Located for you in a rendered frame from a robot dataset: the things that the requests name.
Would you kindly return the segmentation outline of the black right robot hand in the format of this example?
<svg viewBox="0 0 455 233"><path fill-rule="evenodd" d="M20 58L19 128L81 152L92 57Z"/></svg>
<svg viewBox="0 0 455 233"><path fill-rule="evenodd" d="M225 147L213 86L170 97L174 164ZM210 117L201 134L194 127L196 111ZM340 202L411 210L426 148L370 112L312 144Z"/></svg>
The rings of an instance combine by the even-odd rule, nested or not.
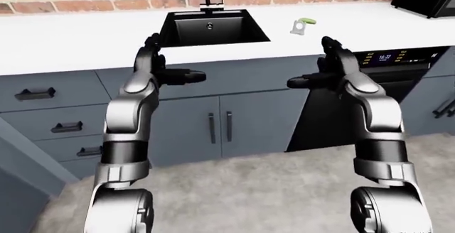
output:
<svg viewBox="0 0 455 233"><path fill-rule="evenodd" d="M358 61L352 51L344 49L337 40L324 36L321 44L326 57L317 60L319 72L289 79L288 88L334 91L346 75L359 71Z"/></svg>

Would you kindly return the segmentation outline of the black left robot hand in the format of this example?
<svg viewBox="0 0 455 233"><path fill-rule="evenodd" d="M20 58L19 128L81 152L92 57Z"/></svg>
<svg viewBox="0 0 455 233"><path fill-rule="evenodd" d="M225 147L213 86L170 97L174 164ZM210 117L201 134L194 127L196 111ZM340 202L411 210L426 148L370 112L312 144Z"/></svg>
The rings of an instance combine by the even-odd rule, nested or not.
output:
<svg viewBox="0 0 455 233"><path fill-rule="evenodd" d="M166 58L160 55L160 36L154 33L149 36L144 46L140 47L135 57L134 71L152 74L159 86L162 85L185 85L206 81L206 74L202 71L185 68L166 68Z"/></svg>

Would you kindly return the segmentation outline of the black sink basin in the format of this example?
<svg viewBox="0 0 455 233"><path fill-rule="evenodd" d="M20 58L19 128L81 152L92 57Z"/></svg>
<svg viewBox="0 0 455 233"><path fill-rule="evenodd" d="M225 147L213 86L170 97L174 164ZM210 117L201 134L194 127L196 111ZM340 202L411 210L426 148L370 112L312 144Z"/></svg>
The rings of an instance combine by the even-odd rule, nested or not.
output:
<svg viewBox="0 0 455 233"><path fill-rule="evenodd" d="M212 30L207 23L213 24ZM270 41L245 9L168 13L159 36L163 48Z"/></svg>

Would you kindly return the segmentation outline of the grey sink front panel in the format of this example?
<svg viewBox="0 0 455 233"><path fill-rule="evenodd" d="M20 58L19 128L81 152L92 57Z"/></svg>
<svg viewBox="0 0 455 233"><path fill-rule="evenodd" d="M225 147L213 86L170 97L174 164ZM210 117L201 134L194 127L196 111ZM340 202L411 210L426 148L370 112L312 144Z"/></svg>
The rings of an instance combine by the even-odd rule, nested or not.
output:
<svg viewBox="0 0 455 233"><path fill-rule="evenodd" d="M159 99L285 90L288 79L317 72L317 58L317 55L303 55L167 65L167 68L202 71L207 79L189 85L164 85Z"/></svg>

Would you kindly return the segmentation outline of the black dishwasher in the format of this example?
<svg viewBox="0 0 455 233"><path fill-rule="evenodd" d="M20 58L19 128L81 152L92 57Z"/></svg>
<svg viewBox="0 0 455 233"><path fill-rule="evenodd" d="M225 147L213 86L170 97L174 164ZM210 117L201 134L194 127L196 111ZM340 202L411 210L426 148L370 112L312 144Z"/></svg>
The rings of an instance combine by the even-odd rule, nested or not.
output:
<svg viewBox="0 0 455 233"><path fill-rule="evenodd" d="M426 75L455 75L455 47L394 49L355 53L360 70L382 85L387 95L402 101L406 86ZM350 117L329 90L311 90L288 151L348 145L353 140Z"/></svg>

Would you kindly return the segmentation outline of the grey cabinet door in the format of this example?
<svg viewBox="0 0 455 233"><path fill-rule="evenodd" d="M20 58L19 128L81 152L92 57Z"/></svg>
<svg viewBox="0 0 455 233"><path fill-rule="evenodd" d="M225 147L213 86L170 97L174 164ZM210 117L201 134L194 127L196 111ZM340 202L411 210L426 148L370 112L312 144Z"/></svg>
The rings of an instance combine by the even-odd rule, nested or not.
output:
<svg viewBox="0 0 455 233"><path fill-rule="evenodd" d="M308 90L279 90L222 96L222 157L286 151L308 94ZM226 111L232 112L231 142L227 142Z"/></svg>
<svg viewBox="0 0 455 233"><path fill-rule="evenodd" d="M208 113L215 116L216 144L210 142ZM217 97L161 101L151 119L149 157L154 167L221 158Z"/></svg>

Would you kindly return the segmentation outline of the large grey drawer front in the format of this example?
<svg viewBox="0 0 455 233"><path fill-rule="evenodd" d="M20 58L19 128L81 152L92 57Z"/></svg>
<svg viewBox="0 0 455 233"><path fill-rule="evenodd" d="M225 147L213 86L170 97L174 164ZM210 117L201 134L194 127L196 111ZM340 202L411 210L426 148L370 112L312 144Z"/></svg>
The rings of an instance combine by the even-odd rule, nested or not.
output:
<svg viewBox="0 0 455 233"><path fill-rule="evenodd" d="M20 102L14 97L24 89L40 92L49 87L56 90L54 98ZM0 112L76 107L109 101L108 93L92 70L0 76Z"/></svg>

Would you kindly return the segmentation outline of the grey cabinet beside dishwasher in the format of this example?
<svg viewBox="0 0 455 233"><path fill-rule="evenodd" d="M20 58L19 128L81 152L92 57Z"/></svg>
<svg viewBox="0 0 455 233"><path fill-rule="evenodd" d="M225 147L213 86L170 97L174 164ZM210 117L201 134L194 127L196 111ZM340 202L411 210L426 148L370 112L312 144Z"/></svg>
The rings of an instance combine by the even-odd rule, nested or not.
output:
<svg viewBox="0 0 455 233"><path fill-rule="evenodd" d="M400 102L406 133L410 136L455 134L455 115L435 119L432 113L450 98L455 98L455 75L426 75L410 81Z"/></svg>

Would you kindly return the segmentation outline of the low grey drawer front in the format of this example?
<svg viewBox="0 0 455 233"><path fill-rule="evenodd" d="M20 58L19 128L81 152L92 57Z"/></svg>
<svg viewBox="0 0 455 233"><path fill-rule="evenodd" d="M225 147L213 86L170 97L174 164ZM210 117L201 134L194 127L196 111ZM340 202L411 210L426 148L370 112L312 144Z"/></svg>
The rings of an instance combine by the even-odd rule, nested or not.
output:
<svg viewBox="0 0 455 233"><path fill-rule="evenodd" d="M96 147L102 145L102 135L78 136L64 139L35 141L37 147L45 151L57 162L66 162L77 159L97 158L99 156L77 157L76 153L82 147Z"/></svg>

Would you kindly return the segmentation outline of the medium grey drawer front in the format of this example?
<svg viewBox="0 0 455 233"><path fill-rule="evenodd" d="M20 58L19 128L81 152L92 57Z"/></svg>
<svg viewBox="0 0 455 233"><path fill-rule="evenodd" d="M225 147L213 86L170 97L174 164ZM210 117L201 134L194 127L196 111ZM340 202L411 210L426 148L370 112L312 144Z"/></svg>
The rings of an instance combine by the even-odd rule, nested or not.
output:
<svg viewBox="0 0 455 233"><path fill-rule="evenodd" d="M57 109L37 109L32 111L1 113L0 117L31 141L62 139L74 136L102 134L106 104ZM82 121L79 132L54 134L50 130L57 123L66 124Z"/></svg>

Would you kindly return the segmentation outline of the grey corner cabinet block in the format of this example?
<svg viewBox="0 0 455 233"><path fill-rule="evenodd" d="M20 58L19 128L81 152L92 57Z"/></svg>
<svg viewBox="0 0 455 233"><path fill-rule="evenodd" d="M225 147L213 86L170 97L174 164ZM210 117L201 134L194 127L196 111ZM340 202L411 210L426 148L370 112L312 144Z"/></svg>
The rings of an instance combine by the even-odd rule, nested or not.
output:
<svg viewBox="0 0 455 233"><path fill-rule="evenodd" d="M77 181L0 118L0 233L29 233L47 202Z"/></svg>

